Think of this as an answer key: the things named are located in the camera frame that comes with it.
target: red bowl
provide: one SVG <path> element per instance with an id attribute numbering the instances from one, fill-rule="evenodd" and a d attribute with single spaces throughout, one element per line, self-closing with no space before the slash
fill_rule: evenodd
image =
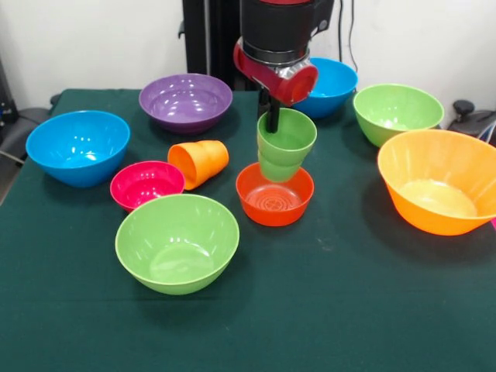
<path id="1" fill-rule="evenodd" d="M 236 179 L 243 211 L 264 226 L 290 225 L 303 216 L 313 196 L 312 176 L 300 168 L 287 182 L 274 183 L 260 171 L 260 164 L 243 169 Z"/>
<path id="2" fill-rule="evenodd" d="M 184 175 L 164 161 L 142 161 L 118 172 L 110 184 L 110 194 L 127 212 L 160 196 L 180 194 Z"/>

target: orange bowl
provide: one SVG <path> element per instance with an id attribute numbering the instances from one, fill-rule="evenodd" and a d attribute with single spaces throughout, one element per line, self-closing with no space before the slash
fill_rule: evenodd
<path id="1" fill-rule="evenodd" d="M 379 171 L 398 213 L 428 233 L 468 233 L 496 218 L 496 148 L 465 134 L 417 130 L 388 140 Z"/>
<path id="2" fill-rule="evenodd" d="M 291 180 L 274 183 L 260 170 L 260 163 L 243 169 L 236 179 L 243 211 L 264 226 L 290 225 L 300 219 L 313 196 L 312 176 L 299 168 Z"/>

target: magenta bowl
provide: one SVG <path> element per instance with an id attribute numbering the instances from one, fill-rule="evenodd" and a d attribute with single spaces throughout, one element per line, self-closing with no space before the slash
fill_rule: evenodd
<path id="1" fill-rule="evenodd" d="M 118 172 L 110 184 L 115 202 L 131 212 L 146 202 L 184 190 L 184 175 L 164 161 L 142 161 Z"/>

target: bowl rim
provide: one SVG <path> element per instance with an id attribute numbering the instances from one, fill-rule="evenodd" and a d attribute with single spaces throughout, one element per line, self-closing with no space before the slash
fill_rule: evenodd
<path id="1" fill-rule="evenodd" d="M 34 136 L 36 135 L 35 133 L 38 130 L 40 130 L 40 128 L 42 126 L 45 126 L 45 125 L 51 126 L 51 125 L 53 125 L 54 122 L 58 121 L 59 119 L 63 119 L 64 117 L 76 116 L 76 115 L 84 115 L 86 113 L 102 114 L 102 115 L 105 115 L 105 116 L 108 116 L 108 117 L 112 117 L 113 119 L 117 119 L 117 122 L 120 122 L 120 124 L 123 124 L 122 127 L 125 128 L 125 130 L 126 130 L 126 140 L 123 142 L 123 144 L 120 147 L 117 147 L 117 150 L 115 151 L 115 153 L 113 155 L 110 155 L 110 156 L 106 157 L 105 159 L 96 160 L 95 162 L 93 162 L 91 164 L 78 165 L 76 167 L 55 167 L 52 164 L 46 164 L 46 163 L 44 163 L 42 161 L 39 161 L 38 159 L 36 159 L 35 156 L 33 156 L 33 152 L 31 150 L 31 147 L 33 146 L 32 145 L 32 141 L 33 141 Z M 129 141 L 130 140 L 131 140 L 131 129 L 129 128 L 129 124 L 127 123 L 126 120 L 124 120 L 120 116 L 118 116 L 116 114 L 112 114 L 111 112 L 107 112 L 107 111 L 100 111 L 100 110 L 80 110 L 80 111 L 66 112 L 64 114 L 53 116 L 53 117 L 49 118 L 48 120 L 46 120 L 46 121 L 42 122 L 41 124 L 39 124 L 29 134 L 29 136 L 28 136 L 28 138 L 26 140 L 26 152 L 28 153 L 28 156 L 31 158 L 32 161 L 34 161 L 36 164 L 39 164 L 42 167 L 47 167 L 47 168 L 50 168 L 50 169 L 59 169 L 59 170 L 74 170 L 74 169 L 82 169 L 82 168 L 87 168 L 87 167 L 93 167 L 93 166 L 95 166 L 97 164 L 101 164 L 101 163 L 106 162 L 109 159 L 112 159 L 114 156 L 116 156 L 118 153 L 120 153 L 121 151 L 123 151 L 129 145 Z"/>
<path id="2" fill-rule="evenodd" d="M 167 161 L 162 161 L 162 160 L 144 160 L 144 161 L 137 161 L 135 163 L 132 163 L 132 164 L 129 164 L 127 166 L 125 166 L 123 169 L 121 169 L 119 172 L 117 172 L 117 174 L 115 174 L 115 176 L 112 178 L 112 181 L 110 182 L 110 186 L 109 186 L 109 189 L 110 189 L 110 195 L 112 196 L 112 198 L 114 199 L 114 201 L 119 204 L 122 208 L 124 209 L 130 209 L 130 210 L 134 210 L 136 208 L 139 208 L 141 205 L 139 205 L 138 207 L 135 207 L 133 205 L 128 205 L 126 203 L 124 203 L 123 201 L 121 201 L 119 198 L 117 198 L 115 196 L 115 193 L 114 193 L 114 184 L 115 182 L 117 182 L 118 178 L 120 176 L 122 176 L 122 174 L 125 172 L 125 171 L 129 171 L 130 169 L 134 168 L 134 167 L 137 167 L 141 164 L 158 164 L 160 166 L 163 166 L 163 165 L 166 165 L 166 167 L 168 168 L 174 168 L 180 175 L 181 175 L 181 179 L 182 179 L 182 186 L 181 186 L 181 191 L 179 191 L 178 193 L 175 193 L 175 194 L 181 194 L 183 191 L 184 191 L 184 186 L 186 185 L 186 180 L 184 178 L 184 174 L 183 172 L 181 172 L 181 170 L 174 166 L 173 164 L 171 163 L 168 163 Z"/>
<path id="3" fill-rule="evenodd" d="M 248 171 L 250 170 L 251 168 L 254 168 L 254 167 L 258 167 L 260 169 L 260 162 L 255 162 L 255 163 L 252 163 L 252 164 L 249 164 L 247 165 L 246 167 L 244 167 L 237 175 L 236 177 L 236 193 L 238 194 L 238 197 L 239 199 L 241 199 L 243 202 L 245 203 L 248 203 L 246 201 L 246 198 L 244 198 L 241 193 L 239 192 L 239 180 L 240 178 Z M 259 211 L 263 211 L 263 212 L 269 212 L 269 213 L 286 213 L 286 212 L 291 212 L 291 211 L 294 211 L 296 209 L 300 209 L 303 205 L 306 205 L 310 202 L 310 200 L 312 200 L 313 198 L 313 195 L 314 195 L 314 192 L 315 192 L 315 182 L 313 181 L 313 177 L 312 175 L 306 170 L 304 169 L 303 167 L 299 167 L 298 170 L 297 170 L 297 173 L 298 172 L 302 172 L 305 177 L 310 181 L 310 185 L 311 185 L 311 192 L 310 192 L 310 195 L 304 200 L 302 201 L 300 204 L 298 204 L 297 206 L 295 207 L 292 207 L 292 208 L 289 208 L 289 209 L 285 209 L 284 211 L 267 211 L 266 209 L 262 209 L 262 208 L 258 208 L 256 207 L 255 205 L 251 205 L 250 203 L 250 206 L 254 207 L 256 210 L 259 210 Z"/>
<path id="4" fill-rule="evenodd" d="M 423 128 L 417 128 L 417 129 L 397 129 L 397 128 L 386 128 L 385 126 L 382 126 L 380 123 L 378 122 L 375 122 L 373 120 L 369 120 L 367 119 L 367 117 L 362 113 L 360 112 L 360 110 L 357 108 L 357 99 L 358 97 L 360 97 L 360 95 L 362 93 L 364 93 L 365 91 L 368 91 L 368 90 L 372 90 L 374 88 L 379 88 L 379 87 L 399 87 L 399 88 L 407 88 L 407 89 L 411 89 L 413 91 L 418 91 L 420 93 L 423 93 L 424 95 L 427 95 L 429 96 L 440 108 L 441 108 L 441 117 L 439 118 L 439 120 L 437 121 L 436 124 L 433 124 L 433 125 L 430 125 L 430 126 L 426 126 L 426 127 L 423 127 Z M 441 102 L 439 101 L 439 99 L 437 99 L 434 95 L 431 95 L 430 93 L 428 93 L 427 91 L 424 91 L 423 89 L 420 89 L 420 88 L 416 88 L 416 87 L 413 87 L 411 85 L 407 85 L 407 84 L 399 84 L 399 83 L 380 83 L 380 84 L 372 84 L 372 85 L 369 85 L 368 87 L 365 87 L 364 89 L 361 89 L 359 90 L 355 96 L 353 97 L 353 108 L 355 110 L 355 112 L 360 115 L 362 118 L 364 118 L 365 120 L 367 120 L 367 122 L 369 122 L 370 124 L 378 127 L 378 128 L 382 128 L 382 129 L 388 129 L 388 130 L 392 130 L 392 131 L 395 131 L 396 133 L 405 133 L 405 132 L 411 132 L 411 131 L 414 131 L 414 130 L 427 130 L 427 129 L 432 129 L 434 128 L 435 126 L 438 126 L 442 120 L 444 119 L 445 117 L 445 110 L 444 110 L 444 106 L 443 104 L 441 104 Z"/>
<path id="5" fill-rule="evenodd" d="M 474 137 L 469 136 L 467 134 L 458 133 L 458 132 L 454 132 L 454 131 L 447 130 L 447 129 L 419 129 L 419 130 L 413 130 L 413 131 L 409 131 L 409 132 L 400 133 L 396 136 L 391 137 L 388 141 L 386 141 L 386 143 L 379 149 L 379 152 L 377 154 L 377 167 L 379 168 L 379 174 L 381 175 L 381 177 L 384 180 L 384 182 L 386 183 L 386 185 L 388 187 L 392 188 L 394 190 L 394 192 L 396 192 L 398 195 L 400 195 L 403 199 L 408 200 L 409 202 L 411 202 L 415 206 L 417 206 L 421 209 L 424 209 L 425 211 L 434 213 L 436 215 L 441 215 L 443 217 L 448 217 L 451 219 L 473 220 L 473 221 L 480 221 L 480 220 L 485 220 L 485 219 L 492 220 L 492 219 L 496 218 L 496 213 L 494 213 L 492 215 L 478 215 L 476 217 L 458 217 L 455 215 L 448 215 L 446 213 L 440 213 L 437 211 L 433 211 L 431 209 L 424 208 L 421 205 L 418 205 L 417 203 L 412 201 L 410 198 L 407 198 L 406 196 L 404 196 L 402 192 L 400 192 L 395 186 L 393 186 L 391 184 L 388 177 L 384 176 L 384 168 L 381 166 L 381 164 L 382 164 L 381 158 L 385 157 L 384 148 L 387 147 L 386 145 L 389 144 L 388 146 L 390 146 L 395 140 L 398 140 L 398 138 L 402 138 L 403 136 L 416 136 L 416 135 L 423 133 L 423 132 L 427 132 L 427 133 L 434 133 L 435 132 L 435 133 L 441 133 L 444 136 L 446 135 L 446 136 L 463 137 L 467 141 L 471 141 L 473 143 L 478 143 L 478 146 L 486 146 L 486 147 L 490 148 L 491 151 L 494 151 L 494 154 L 496 155 L 496 147 L 493 147 L 489 143 L 485 143 L 484 141 L 481 141 L 480 139 L 474 138 Z"/>
<path id="6" fill-rule="evenodd" d="M 158 202 L 161 202 L 163 199 L 168 199 L 168 198 L 202 198 L 202 199 L 206 199 L 208 200 L 209 202 L 212 202 L 213 204 L 216 204 L 218 205 L 221 209 L 224 209 L 226 212 L 227 212 L 227 215 L 231 218 L 231 220 L 234 222 L 234 226 L 236 227 L 236 244 L 234 246 L 234 249 L 232 250 L 232 252 L 228 255 L 228 257 L 226 258 L 226 260 L 221 264 L 219 265 L 219 267 L 217 267 L 213 272 L 209 273 L 209 274 L 206 274 L 202 277 L 198 277 L 194 280 L 191 280 L 191 281 L 182 281 L 182 282 L 174 282 L 174 283 L 166 283 L 166 282 L 161 282 L 161 281 L 153 281 L 153 280 L 150 280 L 150 279 L 147 279 L 141 275 L 138 275 L 138 274 L 135 274 L 133 272 L 133 270 L 131 270 L 122 260 L 122 258 L 120 257 L 119 255 L 119 246 L 117 244 L 117 240 L 121 234 L 121 231 L 122 231 L 122 227 L 124 226 L 124 223 L 128 220 L 128 219 L 131 219 L 134 217 L 134 214 L 139 211 L 141 208 L 145 208 L 147 205 L 149 206 L 150 204 L 152 203 L 158 203 Z M 199 281 L 203 281 L 204 279 L 208 278 L 208 277 L 211 277 L 215 274 L 217 274 L 219 271 L 223 270 L 228 264 L 229 262 L 231 261 L 231 259 L 234 257 L 234 255 L 236 254 L 237 250 L 238 250 L 238 247 L 239 247 L 239 224 L 236 220 L 236 217 L 234 216 L 234 214 L 227 208 L 224 206 L 224 204 L 220 203 L 219 201 L 216 201 L 215 199 L 212 199 L 212 198 L 209 198 L 209 197 L 206 197 L 206 196 L 203 196 L 203 195 L 198 195 L 198 194 L 174 194 L 174 195 L 166 195 L 166 196 L 161 196 L 160 198 L 155 198 L 153 200 L 150 200 L 149 202 L 146 202 L 142 205 L 140 205 L 138 208 L 134 209 L 132 212 L 130 212 L 124 219 L 123 221 L 121 222 L 119 228 L 117 229 L 117 233 L 115 234 L 115 254 L 117 256 L 117 259 L 119 260 L 119 262 L 121 263 L 121 265 L 131 274 L 133 275 L 136 279 L 139 279 L 141 281 L 145 281 L 146 283 L 150 283 L 150 284 L 157 284 L 157 285 L 164 285 L 164 286 L 178 286 L 178 285 L 186 285 L 186 284 L 193 284 L 193 283 L 198 283 Z"/>
<path id="7" fill-rule="evenodd" d="M 204 119 L 201 119 L 201 120 L 196 120 L 196 121 L 191 121 L 191 122 L 175 122 L 175 121 L 171 121 L 169 119 L 163 119 L 163 118 L 159 118 L 158 116 L 155 116 L 153 115 L 147 108 L 145 108 L 145 105 L 143 104 L 143 96 L 144 96 L 144 91 L 149 87 L 151 86 L 152 84 L 155 84 L 157 83 L 158 81 L 162 81 L 162 80 L 165 80 L 165 79 L 169 79 L 169 78 L 175 78 L 175 77 L 180 77 L 180 76 L 201 76 L 203 78 L 208 78 L 208 79 L 211 79 L 213 81 L 217 81 L 219 82 L 219 84 L 221 86 L 224 87 L 224 89 L 229 93 L 229 98 L 228 98 L 228 101 L 226 103 L 226 106 L 222 109 L 221 112 L 218 112 L 214 115 L 211 115 L 209 117 L 206 117 Z M 206 122 L 208 120 L 212 120 L 212 119 L 215 119 L 215 118 L 218 118 L 219 116 L 222 116 L 226 113 L 226 111 L 229 109 L 229 107 L 231 106 L 231 104 L 233 103 L 233 90 L 231 89 L 230 86 L 228 86 L 224 81 L 222 81 L 221 79 L 215 77 L 215 76 L 211 76 L 211 75 L 208 75 L 208 74 L 199 74 L 199 73 L 194 73 L 194 72 L 189 72 L 189 73 L 186 73 L 186 74 L 173 74 L 173 75 L 167 75 L 167 76 L 163 76 L 163 77 L 159 77 L 158 79 L 155 79 L 153 81 L 151 81 L 150 83 L 148 83 L 147 85 L 145 85 L 141 91 L 139 91 L 139 97 L 138 97 L 138 101 L 139 101 L 139 106 L 141 107 L 141 109 L 148 115 L 150 116 L 151 118 L 159 121 L 159 122 L 169 122 L 170 124 L 173 124 L 173 125 L 176 125 L 176 126 L 180 126 L 180 125 L 192 125 L 192 124 L 198 124 L 199 122 Z"/>
<path id="8" fill-rule="evenodd" d="M 349 93 L 352 93 L 357 87 L 358 83 L 359 83 L 359 77 L 358 77 L 358 73 L 353 69 L 351 68 L 350 66 L 348 66 L 347 64 L 343 63 L 343 62 L 340 62 L 338 60 L 333 60 L 332 58 L 325 58 L 325 57 L 311 57 L 310 58 L 310 62 L 312 62 L 313 60 L 324 60 L 325 62 L 331 62 L 333 64 L 337 64 L 339 66 L 343 66 L 345 67 L 347 70 L 351 71 L 353 73 L 353 76 L 355 77 L 355 84 L 353 85 L 353 87 L 351 89 L 347 89 L 345 90 L 344 92 L 338 94 L 338 95 L 313 95 L 313 92 L 315 90 L 315 87 L 314 89 L 312 89 L 310 91 L 310 94 L 308 95 L 307 98 L 312 98 L 312 99 L 329 99 L 329 98 L 338 98 L 338 97 L 343 97 L 344 95 L 348 95 Z"/>

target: plastic cup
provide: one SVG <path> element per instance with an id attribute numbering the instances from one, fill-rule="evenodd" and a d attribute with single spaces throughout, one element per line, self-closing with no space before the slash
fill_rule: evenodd
<path id="1" fill-rule="evenodd" d="M 184 189 L 193 190 L 227 166 L 229 153 L 220 141 L 179 143 L 169 149 L 167 162 L 181 170 Z"/>
<path id="2" fill-rule="evenodd" d="M 289 181 L 317 140 L 317 127 L 307 115 L 292 108 L 281 108 L 276 133 L 267 131 L 266 121 L 267 113 L 257 123 L 262 175 L 273 182 Z"/>

